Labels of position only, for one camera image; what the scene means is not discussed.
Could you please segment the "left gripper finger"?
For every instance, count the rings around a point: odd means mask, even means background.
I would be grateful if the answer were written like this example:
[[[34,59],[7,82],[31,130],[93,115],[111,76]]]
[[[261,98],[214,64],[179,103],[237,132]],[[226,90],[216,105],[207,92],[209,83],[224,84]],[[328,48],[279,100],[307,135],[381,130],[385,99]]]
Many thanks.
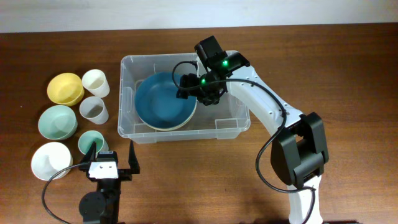
[[[128,163],[130,166],[131,173],[140,173],[140,165],[135,153],[133,140],[130,140]]]
[[[91,143],[88,152],[84,155],[83,159],[81,160],[81,163],[93,162],[95,160],[95,157],[96,157],[96,142],[93,141]]]

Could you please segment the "cream large bowl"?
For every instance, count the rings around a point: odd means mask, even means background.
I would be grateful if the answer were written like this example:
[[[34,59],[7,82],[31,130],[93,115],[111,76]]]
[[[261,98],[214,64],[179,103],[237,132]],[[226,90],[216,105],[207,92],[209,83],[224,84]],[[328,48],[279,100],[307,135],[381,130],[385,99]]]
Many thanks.
[[[136,106],[140,119],[158,131],[173,131],[190,121],[197,107],[193,103],[152,103]]]

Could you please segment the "white small bowl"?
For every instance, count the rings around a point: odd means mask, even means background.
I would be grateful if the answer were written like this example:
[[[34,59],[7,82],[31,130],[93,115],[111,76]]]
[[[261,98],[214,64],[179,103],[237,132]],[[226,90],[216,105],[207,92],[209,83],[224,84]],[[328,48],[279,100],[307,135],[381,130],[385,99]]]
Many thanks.
[[[36,178],[49,180],[58,171],[73,164],[69,148],[60,142],[49,142],[35,151],[31,169]]]

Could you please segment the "dark blue large bowl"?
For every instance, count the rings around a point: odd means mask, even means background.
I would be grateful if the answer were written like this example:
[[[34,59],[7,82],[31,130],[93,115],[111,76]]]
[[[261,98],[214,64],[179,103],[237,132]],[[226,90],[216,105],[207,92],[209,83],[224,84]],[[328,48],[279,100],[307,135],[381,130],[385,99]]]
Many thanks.
[[[193,103],[197,102],[194,96],[187,99],[177,98],[178,88],[172,80],[170,72],[161,72],[146,78],[136,90],[134,98],[135,109],[139,105],[150,105],[152,103]]]

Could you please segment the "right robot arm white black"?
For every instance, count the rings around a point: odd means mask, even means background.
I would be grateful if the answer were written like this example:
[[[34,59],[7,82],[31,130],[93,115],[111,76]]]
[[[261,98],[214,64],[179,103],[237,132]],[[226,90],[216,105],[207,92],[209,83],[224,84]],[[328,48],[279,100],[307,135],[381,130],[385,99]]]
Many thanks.
[[[242,101],[270,134],[257,154],[259,178],[271,189],[288,194],[290,223],[323,223],[319,186],[329,160],[323,121],[316,113],[303,114],[279,97],[239,52],[228,54],[211,36],[195,46],[205,73],[183,75],[178,98],[194,96],[208,106],[229,93]]]

